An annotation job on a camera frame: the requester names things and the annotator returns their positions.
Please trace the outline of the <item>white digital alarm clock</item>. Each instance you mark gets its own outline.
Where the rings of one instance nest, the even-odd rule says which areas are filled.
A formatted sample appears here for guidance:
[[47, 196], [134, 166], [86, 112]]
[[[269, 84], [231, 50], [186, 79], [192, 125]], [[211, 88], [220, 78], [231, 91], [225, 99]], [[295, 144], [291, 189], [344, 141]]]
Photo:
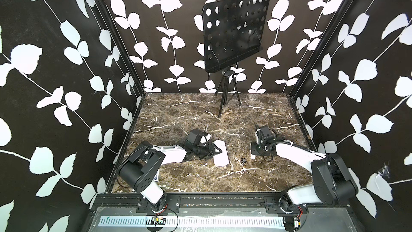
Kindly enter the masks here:
[[213, 156], [214, 164], [220, 167], [227, 166], [229, 164], [229, 158], [228, 158], [225, 142], [222, 140], [215, 140], [212, 143], [214, 143], [216, 146], [218, 146], [223, 151], [221, 154]]

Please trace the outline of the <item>black gold AAA battery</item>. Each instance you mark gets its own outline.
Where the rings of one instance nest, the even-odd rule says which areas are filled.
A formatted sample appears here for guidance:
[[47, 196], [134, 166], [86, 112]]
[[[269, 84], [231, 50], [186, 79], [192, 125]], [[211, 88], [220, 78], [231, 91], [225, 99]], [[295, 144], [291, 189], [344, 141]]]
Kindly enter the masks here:
[[247, 161], [246, 161], [246, 159], [245, 159], [244, 157], [241, 158], [240, 164], [241, 164], [241, 165], [246, 165], [246, 164], [247, 164]]

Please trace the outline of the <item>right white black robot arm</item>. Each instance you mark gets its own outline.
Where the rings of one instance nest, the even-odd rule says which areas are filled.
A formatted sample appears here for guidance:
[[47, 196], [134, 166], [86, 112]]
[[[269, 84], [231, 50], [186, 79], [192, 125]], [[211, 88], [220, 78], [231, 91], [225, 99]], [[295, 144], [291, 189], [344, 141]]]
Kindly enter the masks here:
[[312, 175], [312, 183], [287, 189], [280, 203], [284, 208], [303, 204], [335, 206], [354, 197], [359, 188], [348, 167], [338, 154], [323, 154], [290, 141], [257, 139], [251, 143], [251, 154], [281, 157], [303, 167]]

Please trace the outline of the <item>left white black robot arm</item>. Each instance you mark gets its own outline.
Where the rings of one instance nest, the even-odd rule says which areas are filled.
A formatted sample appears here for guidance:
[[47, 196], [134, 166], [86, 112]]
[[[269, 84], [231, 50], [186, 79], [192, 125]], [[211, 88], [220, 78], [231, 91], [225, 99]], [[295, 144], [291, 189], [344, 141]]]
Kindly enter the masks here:
[[168, 147], [158, 147], [143, 141], [121, 163], [119, 177], [151, 204], [162, 205], [165, 192], [154, 179], [162, 165], [189, 161], [193, 156], [205, 160], [215, 156], [227, 157], [225, 147], [222, 140], [207, 141], [200, 145], [186, 141]]

